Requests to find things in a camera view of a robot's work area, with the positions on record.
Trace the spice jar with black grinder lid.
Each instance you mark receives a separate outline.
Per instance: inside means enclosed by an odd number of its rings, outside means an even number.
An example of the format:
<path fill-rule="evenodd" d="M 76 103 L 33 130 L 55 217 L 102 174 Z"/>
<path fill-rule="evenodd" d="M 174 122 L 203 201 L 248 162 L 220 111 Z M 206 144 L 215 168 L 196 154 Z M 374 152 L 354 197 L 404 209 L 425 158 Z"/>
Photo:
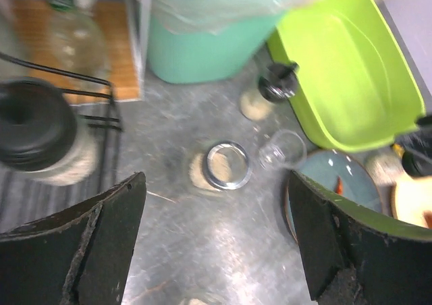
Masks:
<path fill-rule="evenodd" d="M 275 106 L 295 96 L 300 87 L 296 62 L 272 63 L 240 96 L 240 111 L 252 121 L 267 118 Z"/>

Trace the green plastic tub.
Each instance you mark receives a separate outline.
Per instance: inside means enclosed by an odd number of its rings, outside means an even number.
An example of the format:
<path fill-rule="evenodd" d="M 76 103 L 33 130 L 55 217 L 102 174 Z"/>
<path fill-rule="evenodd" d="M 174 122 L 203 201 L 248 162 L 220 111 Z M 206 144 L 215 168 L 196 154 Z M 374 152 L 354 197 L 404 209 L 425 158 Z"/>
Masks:
<path fill-rule="evenodd" d="M 291 98 L 315 145 L 357 153 L 415 130 L 425 103 L 374 0 L 320 0 L 289 11 L 269 37 L 276 62 L 294 62 Z"/>

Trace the yellow snack packet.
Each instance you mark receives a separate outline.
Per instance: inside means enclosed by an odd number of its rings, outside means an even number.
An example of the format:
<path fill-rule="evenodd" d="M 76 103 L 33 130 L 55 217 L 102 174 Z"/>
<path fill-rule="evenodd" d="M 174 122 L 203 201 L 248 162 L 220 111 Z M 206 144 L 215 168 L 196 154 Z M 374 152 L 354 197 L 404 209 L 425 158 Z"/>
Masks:
<path fill-rule="evenodd" d="M 393 144 L 391 146 L 392 150 L 397 154 L 399 158 L 403 157 L 405 150 L 399 144 Z"/>

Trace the clear glass cup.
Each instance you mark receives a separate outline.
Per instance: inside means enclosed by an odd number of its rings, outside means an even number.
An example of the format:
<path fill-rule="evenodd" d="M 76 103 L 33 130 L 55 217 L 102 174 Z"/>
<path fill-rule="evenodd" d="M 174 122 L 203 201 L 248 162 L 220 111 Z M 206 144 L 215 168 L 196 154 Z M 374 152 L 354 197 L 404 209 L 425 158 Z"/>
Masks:
<path fill-rule="evenodd" d="M 307 157 L 303 139 L 290 130 L 280 130 L 259 149 L 258 160 L 264 169 L 295 169 Z"/>

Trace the open glass jar with powder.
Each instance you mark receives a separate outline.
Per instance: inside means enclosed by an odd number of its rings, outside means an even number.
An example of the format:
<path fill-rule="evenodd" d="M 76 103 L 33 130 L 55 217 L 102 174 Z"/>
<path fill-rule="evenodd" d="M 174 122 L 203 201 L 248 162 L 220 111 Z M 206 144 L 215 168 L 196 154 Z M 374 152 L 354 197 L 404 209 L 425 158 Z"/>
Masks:
<path fill-rule="evenodd" d="M 227 304 L 224 298 L 213 294 L 195 294 L 185 296 L 179 305 L 224 305 Z"/>
<path fill-rule="evenodd" d="M 233 140 L 201 140 L 186 155 L 185 184 L 197 194 L 222 196 L 244 187 L 252 175 L 246 149 Z"/>

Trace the teal trash bin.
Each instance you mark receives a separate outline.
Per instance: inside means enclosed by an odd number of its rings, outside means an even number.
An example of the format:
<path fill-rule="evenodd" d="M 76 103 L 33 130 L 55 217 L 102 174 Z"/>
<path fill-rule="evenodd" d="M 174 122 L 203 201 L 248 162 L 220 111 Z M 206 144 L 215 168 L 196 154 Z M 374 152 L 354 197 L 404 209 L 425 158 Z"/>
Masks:
<path fill-rule="evenodd" d="M 215 34 L 175 34 L 151 17 L 146 65 L 171 84 L 195 84 L 235 76 L 273 33 L 284 13 L 234 22 Z"/>

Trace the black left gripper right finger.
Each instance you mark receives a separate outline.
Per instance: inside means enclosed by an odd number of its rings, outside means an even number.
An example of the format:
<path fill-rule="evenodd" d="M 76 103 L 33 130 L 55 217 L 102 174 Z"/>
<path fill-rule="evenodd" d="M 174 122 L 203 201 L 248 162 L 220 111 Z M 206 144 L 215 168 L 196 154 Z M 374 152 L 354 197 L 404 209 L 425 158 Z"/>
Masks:
<path fill-rule="evenodd" d="M 311 300 L 430 304 L 431 230 L 377 213 L 291 171 L 288 197 Z"/>

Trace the clear bottle on bottom shelf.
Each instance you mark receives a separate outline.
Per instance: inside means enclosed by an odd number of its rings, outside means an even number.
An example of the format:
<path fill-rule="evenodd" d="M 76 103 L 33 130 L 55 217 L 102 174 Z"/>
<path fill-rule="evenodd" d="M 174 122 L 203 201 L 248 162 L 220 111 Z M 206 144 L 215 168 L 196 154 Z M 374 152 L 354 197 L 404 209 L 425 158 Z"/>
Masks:
<path fill-rule="evenodd" d="M 48 0 L 48 4 L 49 46 L 61 69 L 106 80 L 111 66 L 98 24 L 74 0 Z"/>

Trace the orange chicken wing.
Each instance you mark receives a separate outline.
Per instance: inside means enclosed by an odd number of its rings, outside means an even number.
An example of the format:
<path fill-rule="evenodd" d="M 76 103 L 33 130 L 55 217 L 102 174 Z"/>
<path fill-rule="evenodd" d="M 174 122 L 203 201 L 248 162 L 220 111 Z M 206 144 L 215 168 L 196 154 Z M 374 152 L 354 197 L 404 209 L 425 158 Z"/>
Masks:
<path fill-rule="evenodd" d="M 341 177 L 337 178 L 337 184 L 335 186 L 334 192 L 339 195 L 343 195 L 343 182 Z"/>

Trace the clear plastic bin liner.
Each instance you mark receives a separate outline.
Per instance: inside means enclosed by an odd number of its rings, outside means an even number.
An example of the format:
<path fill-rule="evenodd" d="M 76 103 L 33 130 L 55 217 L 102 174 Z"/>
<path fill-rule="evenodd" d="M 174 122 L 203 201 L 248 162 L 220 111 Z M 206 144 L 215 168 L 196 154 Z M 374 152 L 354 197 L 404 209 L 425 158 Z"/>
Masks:
<path fill-rule="evenodd" d="M 152 0 L 152 14 L 173 33 L 219 32 L 231 23 L 275 16 L 317 0 Z"/>

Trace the blue ceramic plate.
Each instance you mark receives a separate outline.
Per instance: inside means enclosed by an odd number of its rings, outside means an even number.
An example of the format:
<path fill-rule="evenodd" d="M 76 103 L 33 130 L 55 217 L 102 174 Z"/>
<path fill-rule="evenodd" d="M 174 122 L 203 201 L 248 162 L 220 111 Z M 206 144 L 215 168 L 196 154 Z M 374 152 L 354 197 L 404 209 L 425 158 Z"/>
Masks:
<path fill-rule="evenodd" d="M 365 167 L 340 150 L 314 150 L 307 154 L 298 171 L 331 192 L 383 212 L 379 189 Z"/>

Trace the brown meat piece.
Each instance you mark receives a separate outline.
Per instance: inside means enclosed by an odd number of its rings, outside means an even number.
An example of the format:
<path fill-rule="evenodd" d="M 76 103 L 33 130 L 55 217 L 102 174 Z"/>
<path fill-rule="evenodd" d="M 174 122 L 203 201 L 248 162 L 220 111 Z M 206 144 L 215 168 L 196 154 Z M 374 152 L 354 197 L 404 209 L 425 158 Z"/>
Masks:
<path fill-rule="evenodd" d="M 423 213 L 423 217 L 425 219 L 425 223 L 429 229 L 432 229 L 432 212 L 431 211 L 425 211 Z"/>

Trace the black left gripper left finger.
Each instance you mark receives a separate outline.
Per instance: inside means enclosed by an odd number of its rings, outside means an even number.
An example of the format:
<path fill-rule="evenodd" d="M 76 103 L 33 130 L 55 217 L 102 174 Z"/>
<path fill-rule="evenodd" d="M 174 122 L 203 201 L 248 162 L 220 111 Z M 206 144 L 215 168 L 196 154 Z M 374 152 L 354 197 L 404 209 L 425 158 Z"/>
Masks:
<path fill-rule="evenodd" d="M 121 304 L 145 200 L 138 172 L 1 234 L 1 303 Z"/>

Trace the yellow plate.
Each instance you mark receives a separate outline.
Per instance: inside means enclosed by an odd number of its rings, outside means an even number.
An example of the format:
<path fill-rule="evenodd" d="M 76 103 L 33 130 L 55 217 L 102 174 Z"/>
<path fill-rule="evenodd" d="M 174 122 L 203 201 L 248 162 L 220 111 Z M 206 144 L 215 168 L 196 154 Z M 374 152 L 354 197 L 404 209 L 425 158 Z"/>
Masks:
<path fill-rule="evenodd" d="M 401 176 L 393 188 L 391 209 L 394 218 L 428 228 L 425 213 L 431 212 L 431 176 Z"/>

